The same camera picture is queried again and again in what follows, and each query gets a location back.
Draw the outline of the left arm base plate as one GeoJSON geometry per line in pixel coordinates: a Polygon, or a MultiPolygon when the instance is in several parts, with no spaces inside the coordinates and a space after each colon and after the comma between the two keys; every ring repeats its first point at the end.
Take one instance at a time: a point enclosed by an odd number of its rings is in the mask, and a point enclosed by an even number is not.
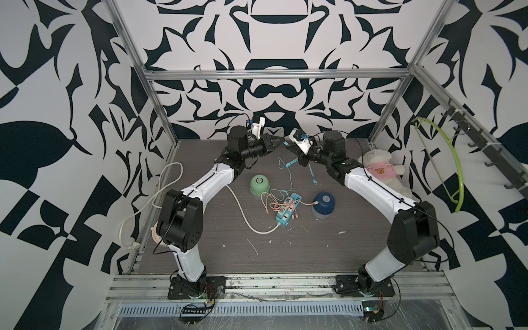
{"type": "Polygon", "coordinates": [[[202,275],[197,282],[190,282],[180,275],[170,279],[167,298],[169,300],[188,300],[198,298],[221,298],[226,292],[225,276],[202,275]]]}

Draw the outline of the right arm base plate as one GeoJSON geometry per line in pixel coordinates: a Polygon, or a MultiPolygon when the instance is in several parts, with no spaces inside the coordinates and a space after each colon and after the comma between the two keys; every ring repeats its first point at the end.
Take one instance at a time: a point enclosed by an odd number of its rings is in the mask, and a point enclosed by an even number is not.
{"type": "Polygon", "coordinates": [[[334,292],[341,297],[379,298],[381,296],[394,297],[395,295],[395,289],[390,278],[375,282],[364,274],[337,275],[335,283],[334,292]]]}

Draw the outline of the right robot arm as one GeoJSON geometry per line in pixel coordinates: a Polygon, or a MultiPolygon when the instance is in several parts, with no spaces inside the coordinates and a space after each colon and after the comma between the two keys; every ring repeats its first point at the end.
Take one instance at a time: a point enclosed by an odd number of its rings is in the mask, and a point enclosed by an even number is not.
{"type": "Polygon", "coordinates": [[[397,193],[368,173],[366,166],[349,158],[341,133],[324,132],[321,144],[301,129],[292,130],[288,138],[285,145],[298,156],[300,165],[314,162],[325,166],[330,177],[361,195],[391,224],[386,247],[358,271],[360,287],[381,283],[439,246],[435,208],[397,193]]]}

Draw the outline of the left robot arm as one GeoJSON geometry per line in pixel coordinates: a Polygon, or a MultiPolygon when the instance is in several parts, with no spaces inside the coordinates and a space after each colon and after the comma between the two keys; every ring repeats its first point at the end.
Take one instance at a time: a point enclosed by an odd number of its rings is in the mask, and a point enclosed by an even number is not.
{"type": "Polygon", "coordinates": [[[277,150],[285,139],[268,133],[259,137],[245,126],[235,126],[228,144],[214,161],[212,169],[181,191],[170,190],[162,200],[155,233],[175,255],[177,277],[203,290],[206,266],[199,255],[204,209],[223,188],[233,183],[245,169],[247,159],[257,159],[277,150]]]}

